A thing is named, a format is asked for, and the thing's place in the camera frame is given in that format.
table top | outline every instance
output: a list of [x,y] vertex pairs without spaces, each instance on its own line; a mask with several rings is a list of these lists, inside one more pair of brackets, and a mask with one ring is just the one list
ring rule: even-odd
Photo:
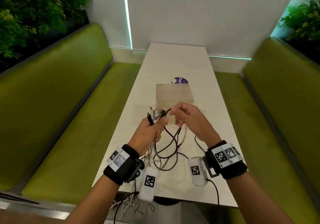
[[[121,147],[129,142],[150,107],[155,107],[156,84],[174,83],[175,78],[183,78],[188,81],[194,97],[194,105],[198,106],[221,138],[233,143],[242,154],[206,48],[151,43],[94,183],[103,174],[103,170],[107,166],[107,159],[113,151],[118,146]],[[178,130],[178,126],[169,124],[167,129],[174,134]],[[186,133],[185,130],[186,128],[183,126],[179,142],[184,134],[186,136],[179,152],[189,158],[203,156],[203,151],[194,142],[195,135],[189,129],[186,130]],[[157,143],[158,151],[168,145],[171,140],[172,138],[164,131],[160,142]],[[207,149],[204,142],[198,140],[198,143],[203,149]],[[160,155],[168,156],[174,150],[175,145],[172,144]],[[166,167],[171,167],[175,161],[176,157],[171,157]],[[222,176],[212,178],[212,181],[218,188],[220,204],[237,207],[237,203]],[[123,184],[119,191],[130,192],[131,186],[132,183]],[[213,184],[208,183],[202,187],[193,185],[187,159],[182,155],[178,155],[178,162],[172,170],[160,171],[155,196],[217,204],[217,194]]]

